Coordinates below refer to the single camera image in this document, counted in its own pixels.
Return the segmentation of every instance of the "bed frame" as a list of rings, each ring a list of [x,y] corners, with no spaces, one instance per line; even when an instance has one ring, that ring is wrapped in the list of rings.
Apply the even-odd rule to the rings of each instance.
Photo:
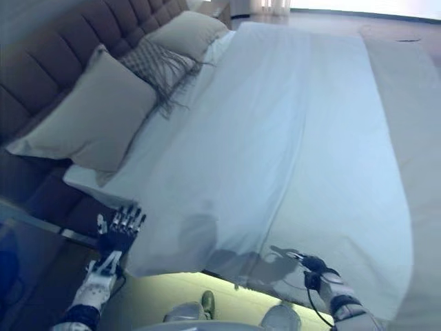
[[[71,237],[96,235],[96,215],[113,210],[66,185],[72,162],[18,157],[5,146],[45,119],[72,89],[93,49],[119,57],[187,10],[186,0],[89,0],[25,41],[1,50],[0,211]]]

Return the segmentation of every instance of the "wall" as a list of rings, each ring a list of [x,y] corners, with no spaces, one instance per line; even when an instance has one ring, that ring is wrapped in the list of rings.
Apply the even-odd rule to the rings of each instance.
[[[441,0],[291,0],[291,7],[441,19]]]

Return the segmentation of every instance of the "white robotic forearm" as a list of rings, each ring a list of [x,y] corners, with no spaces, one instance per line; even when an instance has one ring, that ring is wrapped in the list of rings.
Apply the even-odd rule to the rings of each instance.
[[[332,330],[381,331],[380,324],[356,299],[355,293],[340,275],[317,257],[298,254],[297,259],[305,271],[305,286],[316,290],[334,319]]]

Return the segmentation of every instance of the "white pillow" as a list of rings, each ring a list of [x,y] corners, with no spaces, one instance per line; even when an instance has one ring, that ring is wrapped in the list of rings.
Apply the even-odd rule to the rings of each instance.
[[[182,12],[151,36],[151,41],[172,52],[202,60],[208,46],[228,32],[221,21],[198,12]]]
[[[99,46],[71,93],[7,150],[31,157],[69,158],[84,168],[115,172],[155,101],[155,91],[146,82]]]

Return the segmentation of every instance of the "curtain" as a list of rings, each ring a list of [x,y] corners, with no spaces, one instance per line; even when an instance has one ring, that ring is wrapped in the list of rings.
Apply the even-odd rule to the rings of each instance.
[[[254,14],[288,15],[291,0],[251,0]]]

